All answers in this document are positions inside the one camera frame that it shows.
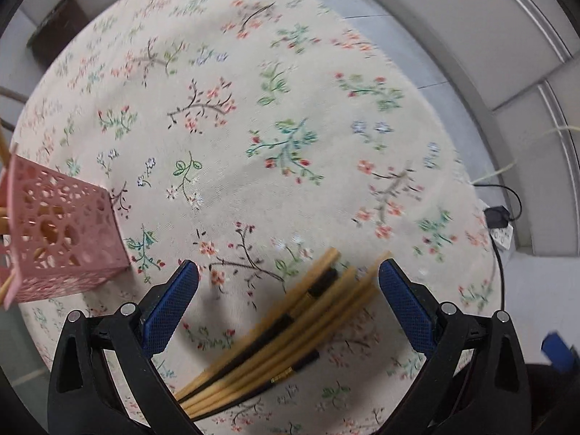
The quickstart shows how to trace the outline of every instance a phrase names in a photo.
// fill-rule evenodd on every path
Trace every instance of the blue object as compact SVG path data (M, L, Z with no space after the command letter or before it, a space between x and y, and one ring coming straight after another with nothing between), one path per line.
M169 283L162 285L167 286L167 289L143 322L141 347L149 358L165 350L197 291L198 284L197 265L187 260L176 271Z
M410 281L391 259L379 268L379 286L415 351L429 359L437 344L433 322L410 288Z
M567 374L573 370L576 360L574 353L557 332L546 335L542 342L542 352L552 362L552 366L558 373Z

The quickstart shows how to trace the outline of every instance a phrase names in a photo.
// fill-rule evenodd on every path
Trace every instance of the black plug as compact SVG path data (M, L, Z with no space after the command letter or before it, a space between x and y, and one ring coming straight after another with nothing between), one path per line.
M488 229L503 229L511 221L511 215L505 206L488 207L483 212Z

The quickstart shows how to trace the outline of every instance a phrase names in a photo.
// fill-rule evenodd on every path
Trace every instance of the table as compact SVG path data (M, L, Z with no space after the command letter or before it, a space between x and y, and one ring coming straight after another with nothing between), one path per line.
M70 310L114 312L184 258L198 264L199 289L153 359L173 391L327 247L341 251L340 269L361 273L390 250L440 301L483 315L499 306L482 212L441 122L317 0L120 0L50 67L14 141L20 155L109 190L132 261L95 292L20 305L48 366ZM320 352L285 384L199 427L371 433L424 362L382 298Z

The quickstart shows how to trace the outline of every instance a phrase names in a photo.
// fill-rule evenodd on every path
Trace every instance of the white tablecloth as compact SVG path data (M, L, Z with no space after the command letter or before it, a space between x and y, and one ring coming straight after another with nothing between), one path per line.
M20 155L110 191L133 265L95 292L20 306L48 366L70 310L114 312L184 258L199 266L199 289L154 357L172 390L327 247L342 252L340 269L390 250L440 301L498 308L482 213L441 122L317 0L120 0L51 66L14 141ZM319 350L285 384L199 426L367 434L424 360L382 298Z

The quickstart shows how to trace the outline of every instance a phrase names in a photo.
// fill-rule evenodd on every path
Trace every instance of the floral pattern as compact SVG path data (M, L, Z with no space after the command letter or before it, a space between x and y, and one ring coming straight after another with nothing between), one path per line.
M329 247L340 273L353 266L360 279L390 250L439 301L481 315L499 306L481 208L442 124L317 0L120 0L48 69L13 139L20 155L108 189L132 265L90 293L20 305L47 366L71 310L138 302L185 259L199 286L152 359L172 392ZM288 380L196 424L206 435L370 435L424 360L380 294L317 350Z
M314 173L310 168L311 161L301 156L302 148L313 144L318 140L314 131L308 131L305 127L306 119L296 124L292 119L278 121L275 123L276 129L286 136L284 139L274 138L270 142L264 142L258 130L250 131L252 135L252 146L246 150L248 157L259 154L261 149L276 149L278 154L275 157L268 157L264 161L266 168L279 167L284 176L295 175L296 183L302 183L303 178L320 186L324 176Z

